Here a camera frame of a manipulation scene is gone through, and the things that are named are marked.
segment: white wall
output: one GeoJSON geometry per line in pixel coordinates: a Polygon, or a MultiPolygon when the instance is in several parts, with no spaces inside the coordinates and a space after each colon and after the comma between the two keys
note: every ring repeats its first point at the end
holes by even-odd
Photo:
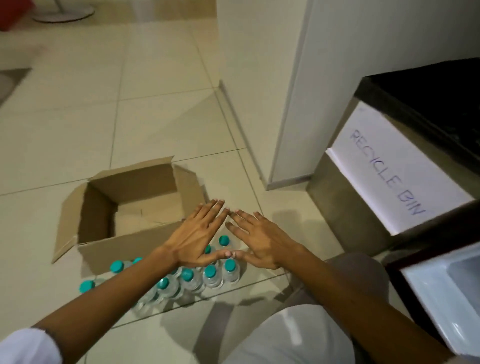
{"type": "Polygon", "coordinates": [[[264,179],[272,171],[308,0],[218,0],[222,81],[264,179]]]}
{"type": "Polygon", "coordinates": [[[273,181],[313,173],[363,76],[476,56],[478,0],[314,0],[273,181]]]}

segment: floor tile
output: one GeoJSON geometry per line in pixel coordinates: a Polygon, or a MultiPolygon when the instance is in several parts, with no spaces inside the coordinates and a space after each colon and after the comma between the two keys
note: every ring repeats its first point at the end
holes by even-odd
{"type": "Polygon", "coordinates": [[[190,20],[188,24],[204,61],[212,86],[218,87],[223,59],[220,51],[216,17],[190,20]]]}
{"type": "Polygon", "coordinates": [[[121,99],[211,87],[195,41],[183,21],[130,27],[121,99]]]}
{"type": "Polygon", "coordinates": [[[115,328],[90,350],[88,364],[222,362],[288,293],[288,281],[276,277],[115,328]]]}
{"type": "Polygon", "coordinates": [[[225,120],[227,121],[228,128],[230,129],[230,132],[232,133],[233,140],[235,141],[235,145],[237,146],[237,149],[243,149],[246,148],[247,145],[245,144],[245,140],[243,139],[243,136],[240,132],[239,125],[235,119],[235,116],[233,114],[233,111],[230,107],[230,104],[227,101],[227,98],[225,97],[224,93],[222,90],[216,88],[215,89],[215,95],[218,99],[218,103],[220,104],[220,108],[223,111],[223,114],[225,116],[225,120]]]}
{"type": "Polygon", "coordinates": [[[89,275],[76,249],[50,263],[61,204],[80,183],[0,196],[0,340],[75,298],[89,275]]]}
{"type": "Polygon", "coordinates": [[[116,103],[4,116],[0,194],[89,178],[108,169],[116,103]]]}
{"type": "Polygon", "coordinates": [[[76,107],[117,100],[121,65],[34,68],[2,106],[2,113],[76,107]]]}
{"type": "Polygon", "coordinates": [[[320,259],[343,253],[340,243],[305,192],[306,183],[266,191],[247,149],[239,150],[265,217],[320,259]]]}
{"type": "MultiPolygon", "coordinates": [[[[248,181],[247,175],[241,164],[240,157],[236,151],[216,154],[202,158],[189,159],[176,163],[182,167],[194,171],[197,174],[200,185],[203,187],[208,198],[223,198],[231,209],[241,208],[245,211],[257,211],[259,209],[255,200],[252,188],[248,181]]],[[[247,250],[248,247],[233,236],[225,226],[222,226],[215,237],[212,239],[211,245],[220,250],[221,246],[218,239],[222,235],[230,238],[229,249],[247,250]]],[[[198,296],[185,296],[180,302],[163,301],[156,307],[150,307],[145,311],[135,312],[129,311],[118,323],[123,325],[128,322],[136,321],[139,318],[155,315],[160,312],[171,310],[179,306],[187,305],[192,302],[219,295],[231,291],[236,288],[248,286],[256,282],[264,281],[271,277],[284,274],[284,270],[268,270],[260,269],[244,263],[239,263],[241,271],[241,279],[235,284],[225,283],[219,289],[205,289],[198,296]]],[[[102,278],[108,278],[109,274],[102,275],[102,278]]]]}
{"type": "Polygon", "coordinates": [[[36,68],[74,70],[78,67],[121,65],[127,46],[124,25],[54,28],[52,43],[36,68]]]}
{"type": "Polygon", "coordinates": [[[236,149],[213,90],[119,103],[112,167],[236,149]]]}

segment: white stand base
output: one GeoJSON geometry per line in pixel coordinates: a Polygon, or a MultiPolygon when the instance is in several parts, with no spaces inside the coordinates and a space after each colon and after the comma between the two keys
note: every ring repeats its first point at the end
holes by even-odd
{"type": "Polygon", "coordinates": [[[94,13],[95,9],[92,6],[78,5],[57,12],[34,12],[32,19],[39,23],[68,23],[88,18],[94,13]]]}

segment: white label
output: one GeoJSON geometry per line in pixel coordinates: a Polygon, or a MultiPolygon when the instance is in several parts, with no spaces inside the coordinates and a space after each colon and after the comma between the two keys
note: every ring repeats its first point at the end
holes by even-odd
{"type": "Polygon", "coordinates": [[[391,235],[473,201],[379,111],[363,102],[327,154],[391,235]]]}

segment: forearm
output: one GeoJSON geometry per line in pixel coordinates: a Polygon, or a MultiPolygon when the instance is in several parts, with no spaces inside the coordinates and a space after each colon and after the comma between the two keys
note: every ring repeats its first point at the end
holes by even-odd
{"type": "Polygon", "coordinates": [[[34,327],[53,337],[64,363],[75,363],[176,264],[171,254],[159,248],[34,327]]]}
{"type": "Polygon", "coordinates": [[[335,268],[299,246],[285,260],[377,363],[440,364],[453,354],[387,303],[360,292],[335,268]]]}

